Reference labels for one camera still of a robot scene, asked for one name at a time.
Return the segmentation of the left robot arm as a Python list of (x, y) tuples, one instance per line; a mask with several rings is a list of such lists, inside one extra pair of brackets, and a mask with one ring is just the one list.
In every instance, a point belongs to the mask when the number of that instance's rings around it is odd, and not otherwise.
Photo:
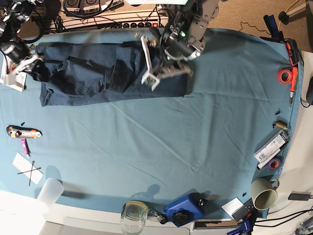
[(136, 33), (145, 54), (147, 71), (141, 83), (157, 86), (161, 80), (180, 75), (192, 76), (185, 62), (198, 58), (204, 51), (205, 33), (219, 12), (217, 0), (189, 0), (186, 5), (167, 5), (169, 17), (164, 31), (151, 29), (152, 39)]

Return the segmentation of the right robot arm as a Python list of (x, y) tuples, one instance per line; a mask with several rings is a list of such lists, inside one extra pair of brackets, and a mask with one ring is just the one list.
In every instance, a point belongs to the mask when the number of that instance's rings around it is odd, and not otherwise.
[[(44, 18), (37, 11), (45, 5), (44, 0), (10, 0), (0, 17), (0, 52), (3, 55), (3, 82), (6, 85), (15, 83), (21, 72), (32, 76), (35, 81), (45, 82), (44, 57), (32, 53), (34, 43), (41, 39), (45, 32)], [(37, 14), (34, 21), (39, 29), (39, 35), (31, 40), (22, 39), (19, 31), (23, 23)]]

